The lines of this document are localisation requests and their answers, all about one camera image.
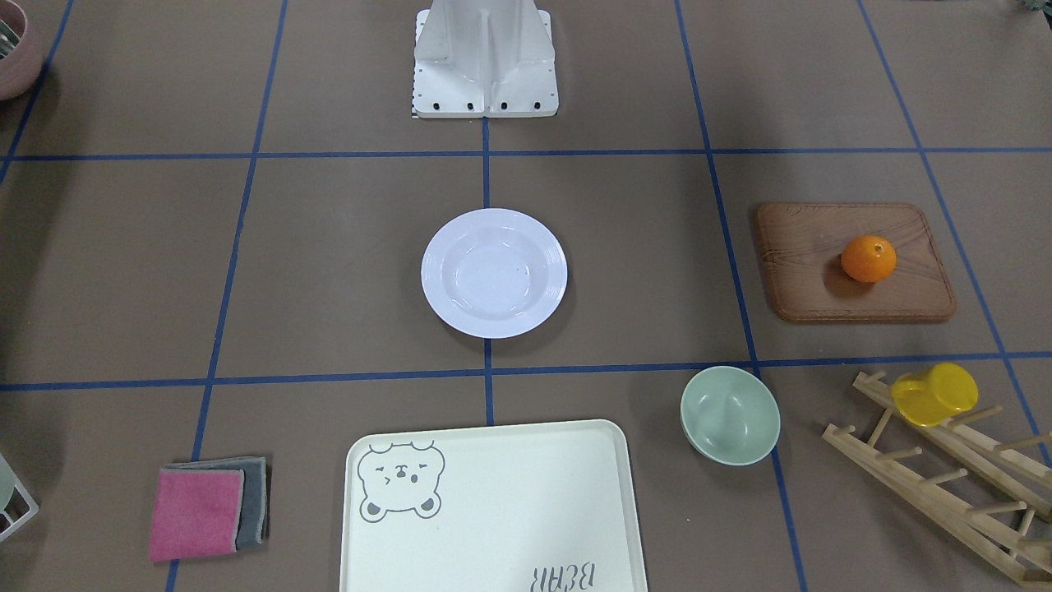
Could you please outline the wood grain tray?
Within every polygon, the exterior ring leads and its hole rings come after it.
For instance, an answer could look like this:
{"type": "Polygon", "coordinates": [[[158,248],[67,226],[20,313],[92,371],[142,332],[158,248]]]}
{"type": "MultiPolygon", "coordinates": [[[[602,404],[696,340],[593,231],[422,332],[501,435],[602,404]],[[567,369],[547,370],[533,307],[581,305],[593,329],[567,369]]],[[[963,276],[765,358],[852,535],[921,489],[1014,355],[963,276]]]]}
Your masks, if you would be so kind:
{"type": "Polygon", "coordinates": [[[945,322],[955,295],[920,207],[906,203],[768,202],[752,213],[768,303],[793,322],[945,322]],[[875,284],[853,280],[839,257],[861,234],[897,251],[897,269],[875,284]]]}

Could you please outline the wooden dish rack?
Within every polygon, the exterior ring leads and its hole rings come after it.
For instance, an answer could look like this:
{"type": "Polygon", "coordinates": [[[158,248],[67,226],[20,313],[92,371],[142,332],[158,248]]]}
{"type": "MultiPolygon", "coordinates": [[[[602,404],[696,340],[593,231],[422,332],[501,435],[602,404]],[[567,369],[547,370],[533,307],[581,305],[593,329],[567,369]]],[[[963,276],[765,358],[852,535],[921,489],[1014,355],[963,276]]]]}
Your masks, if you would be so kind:
{"type": "Polygon", "coordinates": [[[823,431],[823,441],[1003,576],[1021,588],[1048,591],[1050,535],[1033,534],[1031,529],[1040,523],[1050,524],[1050,465],[1021,450],[1048,445],[1050,435],[999,442],[973,428],[977,420],[1000,413],[999,405],[974,409],[933,427],[912,426],[920,437],[958,464],[950,472],[920,475],[902,462],[920,456],[923,447],[878,449],[891,419],[905,419],[895,408],[884,373],[859,372],[852,386],[879,405],[883,413],[878,423],[867,438],[856,437],[853,426],[830,423],[823,431]]]}

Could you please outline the orange fruit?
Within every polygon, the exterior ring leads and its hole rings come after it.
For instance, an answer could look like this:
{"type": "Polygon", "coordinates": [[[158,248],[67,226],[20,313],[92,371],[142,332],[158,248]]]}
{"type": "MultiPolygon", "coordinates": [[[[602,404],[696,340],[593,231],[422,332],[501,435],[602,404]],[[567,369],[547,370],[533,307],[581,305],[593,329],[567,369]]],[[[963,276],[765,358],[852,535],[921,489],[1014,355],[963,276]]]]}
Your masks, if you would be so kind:
{"type": "Polygon", "coordinates": [[[882,236],[859,234],[844,247],[839,265],[853,280],[876,284],[897,269],[897,249],[882,236]]]}

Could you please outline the yellow cup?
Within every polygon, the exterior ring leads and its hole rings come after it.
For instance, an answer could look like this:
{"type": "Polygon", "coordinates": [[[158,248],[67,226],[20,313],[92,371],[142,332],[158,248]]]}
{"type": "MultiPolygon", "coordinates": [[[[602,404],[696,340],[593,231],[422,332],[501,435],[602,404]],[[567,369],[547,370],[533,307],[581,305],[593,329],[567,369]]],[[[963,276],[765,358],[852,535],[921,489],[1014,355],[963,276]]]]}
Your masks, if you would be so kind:
{"type": "Polygon", "coordinates": [[[902,417],[931,427],[976,407],[978,386],[965,368],[947,361],[899,376],[890,386],[890,394],[902,417]]]}

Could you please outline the green bowl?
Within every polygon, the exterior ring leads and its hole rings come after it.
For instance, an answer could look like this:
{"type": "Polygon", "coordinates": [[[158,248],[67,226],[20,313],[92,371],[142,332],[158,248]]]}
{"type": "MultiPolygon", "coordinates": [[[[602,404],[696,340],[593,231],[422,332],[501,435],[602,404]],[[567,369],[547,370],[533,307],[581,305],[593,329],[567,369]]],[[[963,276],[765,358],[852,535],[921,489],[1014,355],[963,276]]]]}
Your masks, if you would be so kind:
{"type": "Polygon", "coordinates": [[[728,467],[770,457],[781,436],[777,401],[743,368],[714,366],[689,379],[681,391],[679,419],[692,449],[728,467]]]}

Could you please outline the pink sponge cloth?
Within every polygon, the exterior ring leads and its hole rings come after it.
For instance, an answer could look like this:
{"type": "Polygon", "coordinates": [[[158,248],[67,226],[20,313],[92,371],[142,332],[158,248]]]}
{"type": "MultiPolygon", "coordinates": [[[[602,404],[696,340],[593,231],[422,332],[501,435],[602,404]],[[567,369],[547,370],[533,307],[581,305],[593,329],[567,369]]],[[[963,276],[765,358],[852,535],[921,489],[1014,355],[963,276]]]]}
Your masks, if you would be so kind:
{"type": "Polygon", "coordinates": [[[151,518],[150,562],[236,552],[243,486],[240,469],[161,469],[151,518]]]}

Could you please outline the cream bear tray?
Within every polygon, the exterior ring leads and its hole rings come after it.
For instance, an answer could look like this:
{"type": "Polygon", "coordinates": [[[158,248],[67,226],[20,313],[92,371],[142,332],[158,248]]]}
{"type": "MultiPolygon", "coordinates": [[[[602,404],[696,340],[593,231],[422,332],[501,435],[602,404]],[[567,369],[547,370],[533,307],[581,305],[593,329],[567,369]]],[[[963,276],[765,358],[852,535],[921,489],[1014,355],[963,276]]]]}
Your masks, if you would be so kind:
{"type": "Polygon", "coordinates": [[[375,434],[346,456],[342,591],[646,591],[612,421],[375,434]]]}

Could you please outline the grey cloth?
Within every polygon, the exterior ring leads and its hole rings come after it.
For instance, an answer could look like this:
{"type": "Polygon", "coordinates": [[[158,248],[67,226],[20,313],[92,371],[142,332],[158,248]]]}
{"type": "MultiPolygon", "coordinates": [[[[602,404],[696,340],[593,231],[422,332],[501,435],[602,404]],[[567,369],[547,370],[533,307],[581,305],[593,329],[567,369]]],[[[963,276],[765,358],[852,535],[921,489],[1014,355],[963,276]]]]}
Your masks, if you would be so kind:
{"type": "Polygon", "coordinates": [[[236,552],[263,543],[267,520],[267,461],[262,456],[236,456],[225,460],[176,462],[164,468],[174,469],[240,469],[244,472],[244,486],[236,552]]]}

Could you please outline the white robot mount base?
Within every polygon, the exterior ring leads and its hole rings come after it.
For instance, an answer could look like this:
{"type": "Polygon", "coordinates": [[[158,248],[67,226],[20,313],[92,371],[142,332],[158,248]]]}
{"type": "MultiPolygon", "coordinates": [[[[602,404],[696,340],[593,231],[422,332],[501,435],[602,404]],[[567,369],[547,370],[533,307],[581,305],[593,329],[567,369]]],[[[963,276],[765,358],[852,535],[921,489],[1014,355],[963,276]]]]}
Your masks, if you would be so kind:
{"type": "Polygon", "coordinates": [[[559,113],[549,12],[533,1],[433,1],[418,11],[417,118],[545,118],[559,113]]]}

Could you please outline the white round plate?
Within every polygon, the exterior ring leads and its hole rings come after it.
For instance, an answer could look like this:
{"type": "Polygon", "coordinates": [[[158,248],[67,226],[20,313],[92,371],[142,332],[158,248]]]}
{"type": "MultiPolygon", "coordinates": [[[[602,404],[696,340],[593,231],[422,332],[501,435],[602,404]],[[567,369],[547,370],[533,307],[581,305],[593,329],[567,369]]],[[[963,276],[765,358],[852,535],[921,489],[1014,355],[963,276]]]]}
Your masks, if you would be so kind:
{"type": "Polygon", "coordinates": [[[444,224],[425,248],[423,293],[459,332],[506,340],[555,313],[569,281],[557,236],[533,217],[484,207],[444,224]]]}

